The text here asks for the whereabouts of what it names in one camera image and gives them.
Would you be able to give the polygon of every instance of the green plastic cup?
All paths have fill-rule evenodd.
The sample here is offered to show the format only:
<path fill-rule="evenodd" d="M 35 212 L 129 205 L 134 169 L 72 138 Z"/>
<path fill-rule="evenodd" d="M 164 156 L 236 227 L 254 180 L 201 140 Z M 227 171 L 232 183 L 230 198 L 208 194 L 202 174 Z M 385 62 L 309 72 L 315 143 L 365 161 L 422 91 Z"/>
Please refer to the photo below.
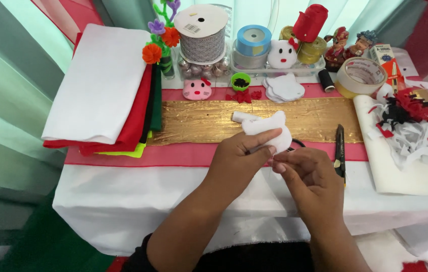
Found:
<path fill-rule="evenodd" d="M 232 88 L 234 90 L 242 90 L 242 91 L 246 90 L 249 87 L 249 85 L 247 85 L 244 88 L 241 88 L 241 87 L 234 85 L 234 81 L 238 78 L 242 78 L 242 79 L 246 80 L 246 82 L 249 83 L 249 85 L 250 85 L 251 84 L 251 77 L 246 73 L 235 73 L 231 77 L 231 84 L 232 84 Z"/>

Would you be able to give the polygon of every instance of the person's left hand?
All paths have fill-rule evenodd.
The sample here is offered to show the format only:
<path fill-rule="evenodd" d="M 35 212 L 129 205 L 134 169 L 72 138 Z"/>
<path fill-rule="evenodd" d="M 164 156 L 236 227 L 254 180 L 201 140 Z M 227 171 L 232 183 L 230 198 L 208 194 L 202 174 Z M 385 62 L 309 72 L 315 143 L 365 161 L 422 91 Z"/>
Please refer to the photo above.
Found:
<path fill-rule="evenodd" d="M 264 146 L 249 154 L 249 150 L 279 136 L 281 128 L 271 129 L 256 135 L 238 133 L 223 140 L 212 159 L 211 166 L 199 188 L 214 195 L 224 208 L 246 189 L 256 172 L 276 152 L 274 146 Z"/>

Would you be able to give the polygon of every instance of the orange pipe cleaner flower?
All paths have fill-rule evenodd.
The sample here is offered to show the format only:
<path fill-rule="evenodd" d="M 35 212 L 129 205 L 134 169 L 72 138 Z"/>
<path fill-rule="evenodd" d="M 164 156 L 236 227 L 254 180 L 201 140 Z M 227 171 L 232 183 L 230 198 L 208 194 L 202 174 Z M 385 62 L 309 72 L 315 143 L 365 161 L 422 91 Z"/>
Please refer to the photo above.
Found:
<path fill-rule="evenodd" d="M 142 59 L 147 64 L 154 64 L 160 61 L 162 49 L 156 44 L 146 45 L 142 50 Z"/>
<path fill-rule="evenodd" d="M 162 41 L 168 47 L 177 46 L 179 40 L 181 39 L 181 35 L 177 29 L 168 27 L 165 27 L 165 33 L 160 35 L 160 37 L 162 37 Z"/>

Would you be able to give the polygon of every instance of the person's right hand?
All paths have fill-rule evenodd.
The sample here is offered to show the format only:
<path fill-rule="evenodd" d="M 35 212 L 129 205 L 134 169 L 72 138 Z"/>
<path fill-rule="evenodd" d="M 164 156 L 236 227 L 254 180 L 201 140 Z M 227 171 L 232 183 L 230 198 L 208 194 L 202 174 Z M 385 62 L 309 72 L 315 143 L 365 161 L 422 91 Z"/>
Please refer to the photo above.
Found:
<path fill-rule="evenodd" d="M 325 151 L 313 148 L 285 151 L 275 155 L 271 165 L 286 182 L 312 235 L 344 226 L 344 182 Z"/>

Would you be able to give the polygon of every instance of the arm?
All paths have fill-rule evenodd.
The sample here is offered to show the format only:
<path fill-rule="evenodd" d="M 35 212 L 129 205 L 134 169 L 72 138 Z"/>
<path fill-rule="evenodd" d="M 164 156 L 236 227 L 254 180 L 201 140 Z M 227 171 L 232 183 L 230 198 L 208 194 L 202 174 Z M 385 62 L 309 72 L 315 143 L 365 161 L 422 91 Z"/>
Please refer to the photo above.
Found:
<path fill-rule="evenodd" d="M 276 151 L 265 146 L 281 129 L 257 135 L 239 133 L 222 141 L 204 181 L 175 207 L 147 244 L 147 257 L 160 272 L 192 271 L 219 226 L 223 211 L 234 201 L 256 172 Z"/>
<path fill-rule="evenodd" d="M 310 248 L 317 271 L 371 272 L 343 221 L 344 183 L 324 151 L 300 148 L 274 157 L 312 235 Z"/>

